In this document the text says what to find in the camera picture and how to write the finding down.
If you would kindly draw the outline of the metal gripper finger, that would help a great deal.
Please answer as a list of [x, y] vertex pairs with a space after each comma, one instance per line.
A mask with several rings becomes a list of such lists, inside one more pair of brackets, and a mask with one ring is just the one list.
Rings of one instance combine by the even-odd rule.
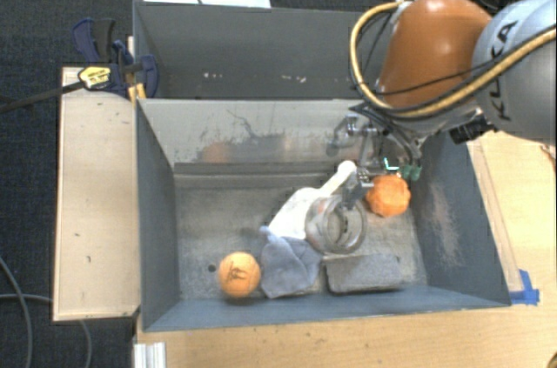
[[362, 232], [361, 214], [357, 208], [357, 202], [361, 193], [361, 182], [346, 183], [343, 187], [341, 201], [336, 208], [340, 218], [341, 235], [355, 233], [358, 236]]
[[357, 196], [364, 196], [373, 186], [374, 175], [367, 169], [358, 168], [355, 173], [355, 193]]

